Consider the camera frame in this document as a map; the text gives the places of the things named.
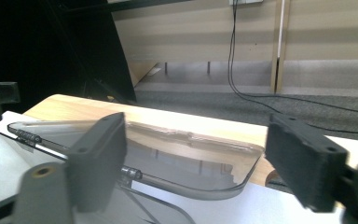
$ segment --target wooden table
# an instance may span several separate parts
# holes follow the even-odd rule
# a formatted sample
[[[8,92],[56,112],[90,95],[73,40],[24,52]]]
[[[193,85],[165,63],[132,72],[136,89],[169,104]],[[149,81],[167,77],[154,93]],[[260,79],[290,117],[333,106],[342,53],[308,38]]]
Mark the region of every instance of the wooden table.
[[[131,105],[119,105],[66,95],[52,95],[35,105],[24,115],[42,120],[99,119],[106,115],[124,112],[127,121],[142,122],[213,137],[226,138],[265,146],[267,127],[221,119],[211,119]],[[349,165],[358,164],[358,141],[329,137],[350,153]],[[272,165],[262,157],[250,178],[250,182],[265,185]]]

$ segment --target dark background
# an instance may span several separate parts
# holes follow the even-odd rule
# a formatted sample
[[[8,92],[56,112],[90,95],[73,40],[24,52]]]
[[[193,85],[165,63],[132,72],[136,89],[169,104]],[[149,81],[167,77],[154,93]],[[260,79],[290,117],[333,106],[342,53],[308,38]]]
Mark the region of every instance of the dark background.
[[[37,1],[0,1],[0,81],[18,82],[22,113],[54,93],[81,94],[84,78]]]

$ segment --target black cable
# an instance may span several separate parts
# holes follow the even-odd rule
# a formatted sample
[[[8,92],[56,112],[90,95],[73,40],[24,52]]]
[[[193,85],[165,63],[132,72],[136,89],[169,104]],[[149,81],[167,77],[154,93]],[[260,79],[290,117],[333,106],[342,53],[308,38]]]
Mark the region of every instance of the black cable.
[[[338,105],[330,105],[330,104],[325,104],[325,103],[321,103],[321,102],[315,102],[315,101],[311,101],[311,100],[304,100],[304,99],[299,99],[299,98],[290,97],[290,96],[252,95],[252,94],[246,94],[246,93],[240,92],[237,89],[237,87],[235,86],[234,80],[233,80],[233,64],[234,64],[234,55],[235,55],[235,33],[236,33],[236,24],[237,24],[237,6],[238,6],[238,0],[234,0],[233,6],[232,6],[234,24],[233,24],[233,29],[232,29],[232,33],[231,33],[231,42],[230,42],[230,49],[229,49],[229,56],[228,56],[228,84],[229,84],[230,88],[234,91],[234,93],[237,96],[239,96],[243,100],[246,100],[246,101],[249,101],[249,102],[252,102],[252,103],[256,103],[256,104],[265,106],[265,107],[269,108],[270,110],[272,110],[272,111],[274,111],[276,113],[279,113],[279,114],[283,114],[283,112],[279,111],[278,109],[275,109],[274,107],[272,107],[270,105],[266,105],[266,104],[258,102],[256,100],[251,100],[251,99],[246,98],[246,97],[276,97],[276,98],[297,100],[297,101],[307,102],[307,103],[316,104],[316,105],[325,105],[325,106],[330,106],[330,107],[333,107],[333,108],[336,108],[336,109],[342,109],[342,110],[347,110],[347,111],[358,113],[358,110],[356,110],[356,109],[350,109],[350,108],[346,108],[346,107],[342,107],[342,106],[338,106]],[[308,125],[311,126],[311,127],[317,128],[317,129],[330,131],[330,132],[358,133],[358,132],[347,131],[347,130],[329,129],[329,128],[320,127],[320,126],[311,125],[311,124],[308,124]]]

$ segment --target clear plastic tray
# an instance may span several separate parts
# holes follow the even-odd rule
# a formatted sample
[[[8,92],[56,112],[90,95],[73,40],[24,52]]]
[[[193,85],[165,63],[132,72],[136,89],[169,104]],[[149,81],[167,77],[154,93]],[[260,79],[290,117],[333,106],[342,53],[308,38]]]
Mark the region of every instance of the clear plastic tray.
[[[96,122],[32,121],[8,130],[40,136],[36,146],[65,154]],[[127,122],[125,166],[139,170],[135,181],[194,199],[222,200],[241,193],[264,148],[253,144]]]
[[[0,218],[9,215],[3,211],[16,201],[22,175],[50,161],[64,163],[65,159],[0,133]],[[103,211],[78,213],[74,209],[76,223],[195,223],[180,207],[119,184],[109,202]]]

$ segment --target electrical outlet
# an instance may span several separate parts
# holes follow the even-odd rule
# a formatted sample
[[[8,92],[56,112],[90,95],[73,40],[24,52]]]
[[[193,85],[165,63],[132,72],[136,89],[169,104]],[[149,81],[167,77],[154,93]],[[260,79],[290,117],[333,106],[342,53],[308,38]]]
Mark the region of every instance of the electrical outlet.
[[[228,3],[232,6],[233,2],[235,2],[236,0],[228,0]],[[261,3],[263,2],[263,0],[238,0],[238,5],[242,5],[242,4],[251,4],[251,3]]]

